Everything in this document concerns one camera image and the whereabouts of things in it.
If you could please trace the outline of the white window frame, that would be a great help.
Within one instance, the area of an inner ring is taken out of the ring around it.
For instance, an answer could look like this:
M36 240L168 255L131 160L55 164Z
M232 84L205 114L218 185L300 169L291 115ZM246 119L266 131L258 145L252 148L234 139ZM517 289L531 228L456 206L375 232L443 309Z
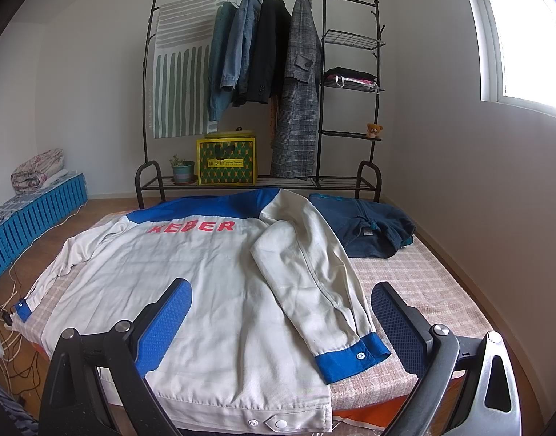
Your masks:
M556 0L469 0L481 100L556 117Z

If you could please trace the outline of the black metal clothes rack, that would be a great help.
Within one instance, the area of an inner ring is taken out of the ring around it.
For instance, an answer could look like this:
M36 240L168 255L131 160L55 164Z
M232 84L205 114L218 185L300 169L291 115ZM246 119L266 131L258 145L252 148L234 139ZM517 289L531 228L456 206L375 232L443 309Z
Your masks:
M366 36L361 33L351 33L341 29L330 29L327 25L327 6L330 0L321 0L321 48L325 49L328 44L351 47L366 50L375 57L375 64L379 65L381 60L381 48L385 42L381 36L385 29L385 24L380 22L379 0L337 0L356 5L363 5L369 8L375 20L375 35ZM187 184L177 185L172 181L170 175L164 175L160 164L149 158L148 146L148 121L146 115L142 116L143 130L143 151L144 162L137 168L135 173L135 193L139 208L145 207L144 193L146 191L156 191L159 193L160 200L165 201L165 193L169 190L245 190L249 188L285 188L289 190L299 190L305 192L331 191L331 192L352 192L358 199L363 192L371 192L372 200L378 202L382 190L382 173L375 164L375 144L379 141L378 137L371 138L366 134L352 131L328 130L324 127L324 97L325 87L319 87L319 117L317 125L317 145L315 152L315 169L311 176L296 178L279 178L271 175L259 174L254 184L230 185L200 185L196 180ZM338 139L365 140L369 142L369 157L359 163L357 173L353 176L348 175L324 175L321 173L322 147L325 137Z

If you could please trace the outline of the yellow green patterned box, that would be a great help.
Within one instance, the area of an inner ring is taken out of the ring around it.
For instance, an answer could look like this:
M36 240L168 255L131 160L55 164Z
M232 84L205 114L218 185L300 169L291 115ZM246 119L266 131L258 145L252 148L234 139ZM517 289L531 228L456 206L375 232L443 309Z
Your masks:
M201 186L257 183L256 135L251 130L208 134L196 142L196 172Z

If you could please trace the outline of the white and blue jacket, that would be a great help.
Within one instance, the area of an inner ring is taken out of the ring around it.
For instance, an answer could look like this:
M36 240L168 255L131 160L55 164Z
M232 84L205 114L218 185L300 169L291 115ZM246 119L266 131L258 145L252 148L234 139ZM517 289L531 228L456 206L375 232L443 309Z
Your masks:
M332 428L333 383L389 356L341 242L302 195L259 189L184 197L68 239L13 323L70 284L39 342L102 333L135 318L174 279L190 309L148 381L179 427L296 434Z

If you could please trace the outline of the blue denim hanging shirt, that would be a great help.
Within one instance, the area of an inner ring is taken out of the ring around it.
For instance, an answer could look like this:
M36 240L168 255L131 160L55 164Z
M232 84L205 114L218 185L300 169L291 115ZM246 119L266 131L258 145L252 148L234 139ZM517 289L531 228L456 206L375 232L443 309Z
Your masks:
M244 93L254 33L259 21L262 0L241 0L228 35L220 88L224 92Z

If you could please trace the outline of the pink plaid bed mattress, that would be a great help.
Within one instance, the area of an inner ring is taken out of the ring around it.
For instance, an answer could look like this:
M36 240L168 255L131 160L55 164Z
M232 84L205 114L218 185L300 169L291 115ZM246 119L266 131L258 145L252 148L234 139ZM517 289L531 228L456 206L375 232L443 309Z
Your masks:
M131 198L92 199L64 225L48 230L16 262L13 276L21 283L19 295L27 294L67 238L136 207ZM476 338L492 329L478 305L418 238L388 260L355 259L353 265L366 292L378 282L390 282L403 300L431 323L444 323L455 333ZM334 411L385 404L407 395L415 382L416 376L406 372L393 355L375 368L333 385Z

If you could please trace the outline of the folded floral quilt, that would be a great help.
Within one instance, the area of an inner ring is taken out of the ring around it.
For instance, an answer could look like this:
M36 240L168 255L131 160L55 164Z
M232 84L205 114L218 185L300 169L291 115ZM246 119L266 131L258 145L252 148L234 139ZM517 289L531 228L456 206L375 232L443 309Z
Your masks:
M65 153L62 149L51 149L37 154L19 165L11 174L13 191L17 195L31 193L63 169Z

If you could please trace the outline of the folded clothes on shelf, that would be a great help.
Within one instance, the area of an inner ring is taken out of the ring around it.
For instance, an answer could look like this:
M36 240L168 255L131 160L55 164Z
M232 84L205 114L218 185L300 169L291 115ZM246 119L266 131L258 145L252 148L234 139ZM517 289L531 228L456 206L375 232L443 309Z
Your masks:
M327 70L323 76L323 83L328 87L364 90L365 92L376 92L379 89L374 74L343 67L334 67Z

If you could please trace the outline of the grey plaid hanging coat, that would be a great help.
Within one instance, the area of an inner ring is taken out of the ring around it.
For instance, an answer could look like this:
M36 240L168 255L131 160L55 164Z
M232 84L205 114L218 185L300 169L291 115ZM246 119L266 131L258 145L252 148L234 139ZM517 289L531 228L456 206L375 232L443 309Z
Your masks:
M313 174L321 62L322 46L314 24L311 0L296 0L273 142L271 174L275 177Z

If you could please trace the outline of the potted plant in teal pot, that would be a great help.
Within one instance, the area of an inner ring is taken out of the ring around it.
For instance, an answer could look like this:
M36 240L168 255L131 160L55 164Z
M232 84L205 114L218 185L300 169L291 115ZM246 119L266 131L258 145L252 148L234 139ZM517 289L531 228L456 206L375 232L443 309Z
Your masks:
M190 184L195 181L195 161L184 160L175 154L169 163L174 184Z

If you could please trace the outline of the folded navy blue garment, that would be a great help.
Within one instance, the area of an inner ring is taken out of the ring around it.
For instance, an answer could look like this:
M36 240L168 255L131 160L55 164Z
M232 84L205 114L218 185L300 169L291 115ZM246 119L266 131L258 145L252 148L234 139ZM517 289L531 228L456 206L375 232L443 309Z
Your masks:
M413 243L416 226L400 209L348 197L311 194L308 198L350 258L388 259Z

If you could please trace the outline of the green striped white cloth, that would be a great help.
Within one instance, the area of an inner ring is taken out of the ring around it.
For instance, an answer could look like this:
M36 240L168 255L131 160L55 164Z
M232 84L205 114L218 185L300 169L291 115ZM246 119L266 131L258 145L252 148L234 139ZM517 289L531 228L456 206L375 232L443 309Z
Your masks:
M227 0L179 0L160 5L153 43L153 137L213 133L209 66L218 9Z

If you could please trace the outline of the small brown teddy bear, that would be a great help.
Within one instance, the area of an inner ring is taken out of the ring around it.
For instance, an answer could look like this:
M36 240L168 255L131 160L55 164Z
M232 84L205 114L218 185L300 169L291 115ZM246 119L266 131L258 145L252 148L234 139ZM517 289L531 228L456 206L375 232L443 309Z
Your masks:
M367 124L367 137L370 139L378 139L383 127L379 124L368 123Z

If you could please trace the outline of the black hanging coat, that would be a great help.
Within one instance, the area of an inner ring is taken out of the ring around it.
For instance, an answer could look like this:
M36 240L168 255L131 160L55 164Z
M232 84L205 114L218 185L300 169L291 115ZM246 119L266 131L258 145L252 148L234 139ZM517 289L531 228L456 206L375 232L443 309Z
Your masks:
M292 16L284 0L263 0L253 37L244 93L235 94L235 107L247 102L268 104L282 93Z

